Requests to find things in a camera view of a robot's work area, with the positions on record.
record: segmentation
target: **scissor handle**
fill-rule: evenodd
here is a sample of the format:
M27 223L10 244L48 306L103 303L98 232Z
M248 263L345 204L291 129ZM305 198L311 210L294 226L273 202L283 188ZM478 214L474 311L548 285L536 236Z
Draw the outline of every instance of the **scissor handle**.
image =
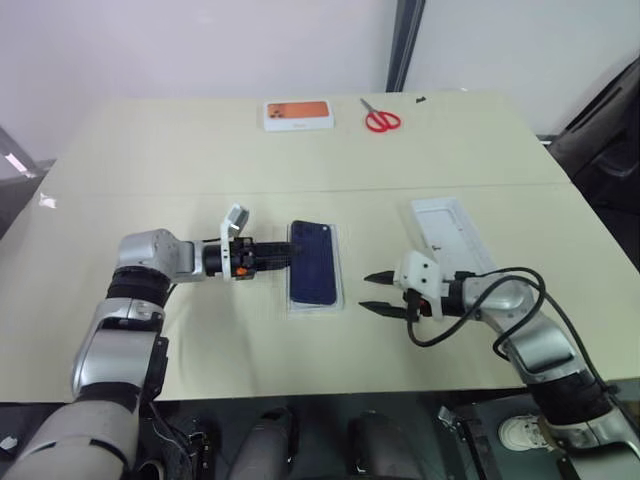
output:
M391 112L381 112L376 110L367 114L365 124L372 132L382 133L387 130L395 130L402 125L402 120Z

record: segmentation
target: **orange phone box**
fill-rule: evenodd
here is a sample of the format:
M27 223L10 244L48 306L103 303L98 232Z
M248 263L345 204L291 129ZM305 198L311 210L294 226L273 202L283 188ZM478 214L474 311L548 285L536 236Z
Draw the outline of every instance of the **orange phone box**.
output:
M267 132L333 128L333 111L326 100L267 102L263 109Z

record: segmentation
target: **white wall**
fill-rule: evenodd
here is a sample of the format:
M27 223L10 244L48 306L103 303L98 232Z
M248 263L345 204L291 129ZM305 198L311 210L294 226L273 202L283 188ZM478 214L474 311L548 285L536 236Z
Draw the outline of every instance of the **white wall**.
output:
M395 8L386 0L5 0L0 125L39 160L59 155L113 95L383 91Z
M501 90L553 134L639 52L639 0L427 0L405 90Z

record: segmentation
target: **red scissors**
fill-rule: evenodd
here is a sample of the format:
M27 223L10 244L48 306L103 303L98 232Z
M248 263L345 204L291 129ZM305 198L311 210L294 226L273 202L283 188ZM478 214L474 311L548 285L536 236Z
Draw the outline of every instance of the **red scissors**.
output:
M376 110L369 105L364 98L361 98L360 101L365 108L369 110L369 113L364 119L364 123L372 132L383 133L387 130L395 130L402 125L402 120L400 120L399 116L390 112Z

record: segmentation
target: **blue smartphone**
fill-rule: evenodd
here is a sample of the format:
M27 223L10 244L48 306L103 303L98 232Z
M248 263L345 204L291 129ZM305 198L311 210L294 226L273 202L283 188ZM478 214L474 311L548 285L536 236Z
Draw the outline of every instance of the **blue smartphone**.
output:
M296 220L291 224L289 296L298 303L333 305L338 294L329 225Z

